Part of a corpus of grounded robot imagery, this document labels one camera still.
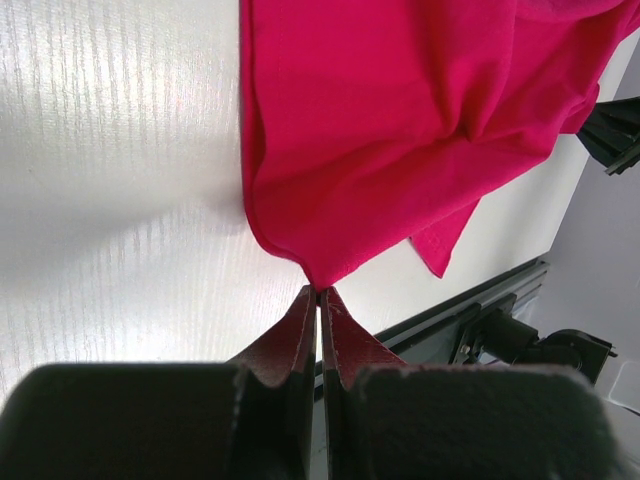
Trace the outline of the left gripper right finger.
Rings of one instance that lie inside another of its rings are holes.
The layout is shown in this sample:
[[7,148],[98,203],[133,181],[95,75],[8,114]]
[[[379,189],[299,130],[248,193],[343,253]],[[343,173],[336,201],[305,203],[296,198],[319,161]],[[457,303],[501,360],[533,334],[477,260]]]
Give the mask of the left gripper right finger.
[[365,330],[333,287],[320,296],[326,448],[330,479],[366,479],[367,434],[358,375],[372,367],[407,363]]

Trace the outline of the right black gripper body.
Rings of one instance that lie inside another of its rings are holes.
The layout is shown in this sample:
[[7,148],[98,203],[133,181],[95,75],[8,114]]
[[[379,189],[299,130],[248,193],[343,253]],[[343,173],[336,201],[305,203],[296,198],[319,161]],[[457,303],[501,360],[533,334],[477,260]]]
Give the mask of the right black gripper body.
[[639,162],[640,98],[598,102],[577,133],[590,156],[609,176]]

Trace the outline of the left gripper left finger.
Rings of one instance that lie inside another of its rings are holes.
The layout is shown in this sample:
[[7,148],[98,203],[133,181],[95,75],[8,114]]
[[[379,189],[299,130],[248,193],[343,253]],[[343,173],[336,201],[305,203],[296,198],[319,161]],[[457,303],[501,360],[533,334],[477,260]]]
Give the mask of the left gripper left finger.
[[302,287],[284,316],[231,359],[240,368],[231,479],[307,479],[316,364],[317,292]]

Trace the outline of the magenta t shirt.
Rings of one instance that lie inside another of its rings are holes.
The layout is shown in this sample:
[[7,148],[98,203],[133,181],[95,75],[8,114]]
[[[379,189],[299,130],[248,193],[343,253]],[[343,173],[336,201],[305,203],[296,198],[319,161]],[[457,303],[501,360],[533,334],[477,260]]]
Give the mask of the magenta t shirt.
[[250,228],[317,288],[411,240],[442,276],[479,200],[576,133],[635,1],[244,1]]

